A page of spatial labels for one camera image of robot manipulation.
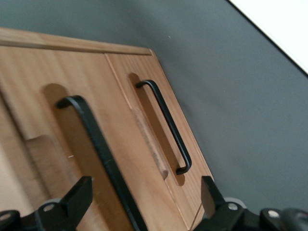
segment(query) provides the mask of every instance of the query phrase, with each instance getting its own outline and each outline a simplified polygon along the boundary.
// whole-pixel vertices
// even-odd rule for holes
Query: cabinet top edge
[[[93,53],[152,55],[149,48],[47,35],[0,27],[0,46]]]

